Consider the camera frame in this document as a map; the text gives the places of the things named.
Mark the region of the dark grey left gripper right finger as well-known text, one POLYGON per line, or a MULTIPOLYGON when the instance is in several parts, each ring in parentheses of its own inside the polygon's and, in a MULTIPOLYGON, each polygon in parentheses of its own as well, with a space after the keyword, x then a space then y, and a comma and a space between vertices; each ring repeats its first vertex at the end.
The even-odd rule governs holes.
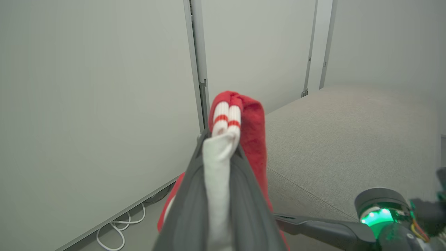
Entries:
POLYGON ((240 144, 230 159, 230 204, 235 251, 288 250, 240 144))

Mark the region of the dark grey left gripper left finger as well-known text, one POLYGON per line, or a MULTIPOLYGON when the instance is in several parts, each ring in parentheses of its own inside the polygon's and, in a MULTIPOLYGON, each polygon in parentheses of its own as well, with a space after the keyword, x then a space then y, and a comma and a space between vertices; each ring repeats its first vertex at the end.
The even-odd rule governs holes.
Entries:
POLYGON ((204 184, 202 145, 205 129, 169 209, 154 251, 205 251, 208 239, 208 200, 204 184))

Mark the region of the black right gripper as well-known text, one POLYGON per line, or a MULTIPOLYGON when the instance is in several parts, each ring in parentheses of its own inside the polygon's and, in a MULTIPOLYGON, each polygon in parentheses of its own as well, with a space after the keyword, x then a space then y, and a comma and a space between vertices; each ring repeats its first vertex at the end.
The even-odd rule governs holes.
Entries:
POLYGON ((436 201, 406 200, 388 188, 371 188, 355 199, 359 222, 276 213, 280 229, 344 251, 444 251, 445 191, 436 201))

